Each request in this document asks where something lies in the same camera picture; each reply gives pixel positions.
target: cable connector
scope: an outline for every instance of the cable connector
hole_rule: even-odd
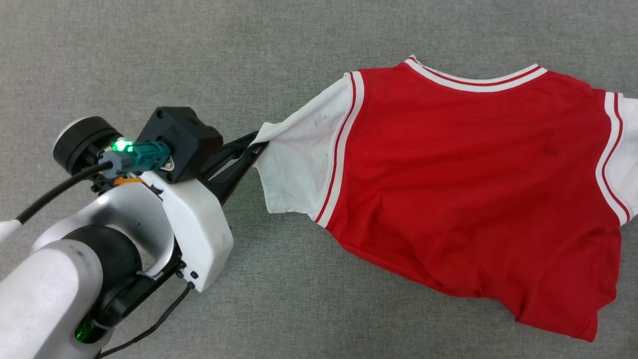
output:
[[[161,141],[133,143],[120,139],[100,158],[100,163],[112,162],[113,168],[104,171],[104,177],[116,178],[130,172],[155,171],[170,158],[170,149]]]

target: black cable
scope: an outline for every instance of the black cable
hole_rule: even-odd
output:
[[[17,217],[15,217],[15,219],[20,221],[20,223],[24,224],[29,219],[31,219],[33,215],[35,215],[44,206],[46,206],[50,201],[52,201],[54,198],[64,193],[64,191],[66,191],[67,189],[73,187],[74,185],[76,185],[77,183],[80,183],[83,180],[86,180],[87,178],[93,176],[94,174],[110,169],[111,167],[113,167],[113,163],[105,162],[103,164],[91,166],[83,170],[82,172],[76,173],[71,178],[55,186],[52,190],[48,191],[42,197],[38,198],[26,210],[24,210]]]
[[[168,318],[168,316],[173,312],[173,310],[175,310],[175,308],[184,300],[184,298],[186,298],[186,295],[191,291],[191,289],[194,286],[189,283],[188,287],[186,287],[186,289],[184,290],[184,292],[179,296],[178,299],[176,299],[176,301],[173,302],[173,304],[170,305],[170,307],[164,312],[164,314],[161,315],[161,317],[159,317],[159,320],[157,321],[157,323],[155,323],[152,327],[150,327],[148,330],[146,330],[144,333],[138,335],[137,337],[131,339],[130,341],[117,346],[113,349],[109,349],[107,351],[105,351],[104,353],[99,353],[95,359],[100,359],[100,358],[104,358],[105,356],[109,356],[113,353],[116,353],[122,349],[126,349],[130,346],[132,346],[133,344],[139,342],[140,340],[148,337],[149,335],[153,334],[153,332],[155,332],[162,323],[164,323],[164,321]]]

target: white neckline trim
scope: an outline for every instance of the white neckline trim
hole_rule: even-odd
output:
[[[498,77],[497,79],[475,80],[464,79],[462,77],[449,75],[447,73],[424,66],[415,56],[410,56],[406,61],[413,70],[421,74],[423,77],[436,82],[439,85],[468,92],[498,92],[506,89],[515,88],[526,82],[529,82],[547,72],[538,64],[531,65],[527,68],[511,73],[510,75]]]

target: white stripe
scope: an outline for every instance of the white stripe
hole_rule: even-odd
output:
[[[606,176],[606,173],[603,173],[603,165],[605,161],[611,154],[611,149],[614,147],[616,140],[618,139],[618,132],[620,130],[620,119],[616,116],[616,103],[614,101],[615,94],[608,92],[605,95],[605,111],[609,116],[609,120],[611,121],[611,131],[609,134],[609,140],[607,140],[607,145],[600,156],[600,160],[598,160],[598,164],[596,165],[596,182],[598,182],[598,186],[600,187],[600,191],[602,195],[605,197],[607,204],[614,211],[616,216],[618,216],[618,220],[620,221],[620,225],[623,225],[627,222],[627,214],[623,210],[623,208],[616,202],[610,191],[608,191],[607,186],[605,185],[605,180],[603,176]]]
[[[498,92],[498,91],[503,91],[506,89],[511,89],[511,88],[515,88],[517,86],[520,86],[526,82],[529,82],[533,79],[536,79],[537,77],[543,75],[544,73],[547,72],[547,70],[545,68],[539,68],[537,71],[534,71],[532,73],[530,73],[527,76],[521,77],[520,79],[516,79],[504,84],[500,84],[500,85],[493,85],[493,86],[473,86],[470,84],[459,84],[456,83],[454,81],[450,81],[450,80],[446,80],[443,79],[433,73],[431,73],[428,70],[434,71],[436,73],[439,73],[442,76],[448,77],[450,79],[454,79],[454,80],[458,80],[458,81],[463,81],[463,82],[471,82],[474,84],[490,84],[492,82],[502,82],[502,81],[507,81],[509,79],[513,79],[514,77],[520,76],[526,72],[532,71],[535,68],[538,68],[538,64],[534,64],[531,65],[521,71],[512,73],[510,75],[507,76],[503,76],[503,77],[499,77],[497,79],[490,79],[490,80],[473,80],[473,79],[464,79],[462,77],[457,77],[457,76],[452,76],[452,75],[448,75],[447,73],[443,73],[441,71],[437,71],[434,70],[433,68],[429,68],[426,66],[423,66],[421,63],[419,63],[417,60],[415,60],[414,58],[410,58],[407,59],[405,61],[406,64],[408,64],[413,70],[415,70],[416,72],[420,73],[421,75],[423,75],[424,77],[426,77],[427,79],[436,82],[437,84],[440,84],[442,86],[448,87],[448,88],[452,88],[452,89],[457,89],[457,90],[461,90],[461,91],[469,91],[469,92],[478,92],[478,93],[486,93],[486,92]]]
[[[350,130],[352,129],[352,124],[359,115],[361,105],[363,104],[363,77],[361,77],[361,73],[359,72],[352,72],[351,76],[354,79],[356,89],[355,104],[354,108],[352,109],[352,113],[350,114],[350,116],[348,116],[348,118],[346,118],[346,123],[343,125],[343,132],[341,132],[341,137],[339,138],[339,143],[337,144],[337,166],[335,168],[334,182],[332,182],[330,198],[328,198],[328,203],[325,206],[325,210],[323,211],[321,218],[317,222],[317,224],[322,227],[328,225],[328,222],[332,217],[332,212],[334,212],[334,208],[337,205],[339,193],[341,192],[341,180],[343,179],[343,161],[346,154],[346,143],[348,142],[348,135],[350,134]]]

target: white sleeve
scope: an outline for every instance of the white sleeve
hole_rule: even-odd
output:
[[[619,94],[616,109],[622,133],[609,159],[607,175],[611,188],[633,217],[638,212],[638,100]]]
[[[253,141],[270,141],[255,167],[270,213],[307,213],[315,220],[330,186],[334,147],[352,108],[350,74],[281,123],[264,123]]]

